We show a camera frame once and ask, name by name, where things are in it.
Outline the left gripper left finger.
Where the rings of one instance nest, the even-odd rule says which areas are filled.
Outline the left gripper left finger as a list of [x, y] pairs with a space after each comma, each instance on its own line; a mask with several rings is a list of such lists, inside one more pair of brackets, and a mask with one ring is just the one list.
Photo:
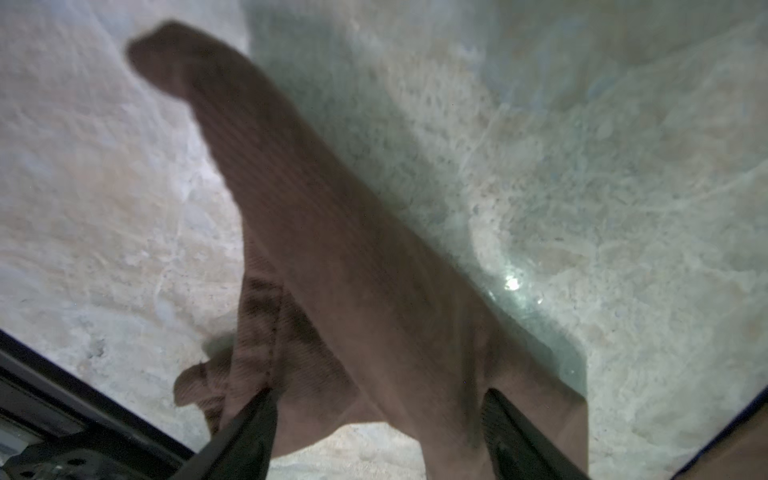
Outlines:
[[254, 396], [171, 480], [264, 480], [278, 412], [271, 390]]

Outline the brown trousers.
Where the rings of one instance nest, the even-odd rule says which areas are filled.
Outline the brown trousers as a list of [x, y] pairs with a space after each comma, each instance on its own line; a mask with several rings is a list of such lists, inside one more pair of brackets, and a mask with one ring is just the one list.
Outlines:
[[179, 22], [134, 39], [126, 55], [189, 106], [242, 219], [233, 347], [177, 378], [178, 405], [197, 406], [217, 434], [269, 389], [274, 456], [384, 422], [419, 443], [428, 478], [497, 479], [481, 418], [493, 388], [587, 475], [586, 400], [516, 342], [258, 67]]

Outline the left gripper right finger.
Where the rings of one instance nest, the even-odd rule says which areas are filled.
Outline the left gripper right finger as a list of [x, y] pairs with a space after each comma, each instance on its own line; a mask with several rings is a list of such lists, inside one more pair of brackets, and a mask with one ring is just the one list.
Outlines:
[[485, 393], [481, 418], [497, 479], [589, 479], [500, 391]]

